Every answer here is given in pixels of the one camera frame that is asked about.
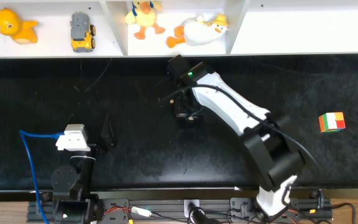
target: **stuffed animal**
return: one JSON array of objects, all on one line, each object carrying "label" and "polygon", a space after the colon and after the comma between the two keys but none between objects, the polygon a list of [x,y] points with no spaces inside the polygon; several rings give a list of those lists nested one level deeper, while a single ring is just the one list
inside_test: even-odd
[{"label": "stuffed animal", "polygon": [[156,34],[165,32],[165,29],[156,23],[157,14],[154,9],[161,11],[161,3],[155,1],[132,2],[132,11],[126,16],[125,22],[128,25],[136,23],[140,26],[140,31],[134,34],[139,40],[145,39],[145,32],[148,27],[153,27]]},{"label": "stuffed animal", "polygon": [[33,27],[37,21],[22,21],[12,10],[5,8],[0,10],[0,33],[10,35],[18,44],[37,43],[38,38]]},{"label": "stuffed animal", "polygon": [[226,16],[219,14],[211,23],[205,22],[203,16],[197,19],[187,19],[183,25],[175,28],[175,37],[168,37],[167,45],[173,48],[177,44],[187,43],[197,46],[211,43],[221,38],[227,31],[229,24]]}]

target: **toy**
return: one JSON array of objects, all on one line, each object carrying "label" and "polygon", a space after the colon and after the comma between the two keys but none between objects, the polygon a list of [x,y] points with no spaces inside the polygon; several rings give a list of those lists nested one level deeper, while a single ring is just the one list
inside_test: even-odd
[{"label": "toy", "polygon": [[96,47],[94,36],[96,28],[91,25],[90,17],[82,12],[76,12],[72,16],[71,46],[74,52],[91,52]]},{"label": "toy", "polygon": [[167,45],[173,48],[177,44],[187,43],[188,45],[197,46],[211,43],[221,38],[227,31],[226,16],[219,14],[212,22],[205,22],[203,16],[197,19],[188,19],[183,25],[175,28],[175,37],[168,37]]},{"label": "toy", "polygon": [[154,9],[161,11],[161,3],[155,1],[132,2],[132,11],[125,17],[125,22],[128,25],[136,23],[140,26],[140,31],[134,34],[134,36],[139,40],[145,39],[145,32],[148,27],[153,27],[156,34],[162,34],[165,32],[165,28],[160,27],[156,23],[157,15]]},{"label": "toy", "polygon": [[18,44],[37,43],[38,38],[33,27],[37,21],[22,21],[12,10],[4,8],[0,10],[0,33],[9,35]]},{"label": "toy", "polygon": [[319,118],[321,132],[340,131],[345,129],[345,119],[342,112],[326,113]]}]

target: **toy truck wheel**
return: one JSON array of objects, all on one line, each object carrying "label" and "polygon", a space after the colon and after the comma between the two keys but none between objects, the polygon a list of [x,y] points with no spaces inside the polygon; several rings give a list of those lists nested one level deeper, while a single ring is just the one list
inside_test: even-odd
[{"label": "toy truck wheel", "polygon": [[96,41],[94,41],[93,37],[91,39],[91,46],[92,46],[92,49],[94,49],[96,47]]},{"label": "toy truck wheel", "polygon": [[94,25],[91,25],[91,35],[95,36],[96,35],[96,28],[94,27]]}]

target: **blue vest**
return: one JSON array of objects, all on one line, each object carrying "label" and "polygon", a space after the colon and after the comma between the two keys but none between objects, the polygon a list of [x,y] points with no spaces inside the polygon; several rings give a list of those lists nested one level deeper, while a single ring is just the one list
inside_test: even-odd
[{"label": "blue vest", "polygon": [[[154,8],[154,5],[153,5],[152,1],[150,1],[150,7]],[[137,13],[136,13],[135,9],[137,9],[137,8],[136,8],[134,2],[132,2],[132,13],[134,14],[134,16],[137,16]]]}]

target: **cube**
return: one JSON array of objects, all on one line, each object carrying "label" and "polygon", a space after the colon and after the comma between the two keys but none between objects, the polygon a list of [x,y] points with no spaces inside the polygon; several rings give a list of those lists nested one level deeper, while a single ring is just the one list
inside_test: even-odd
[{"label": "cube", "polygon": [[345,119],[342,112],[326,113],[319,118],[321,132],[340,131],[345,129]]}]

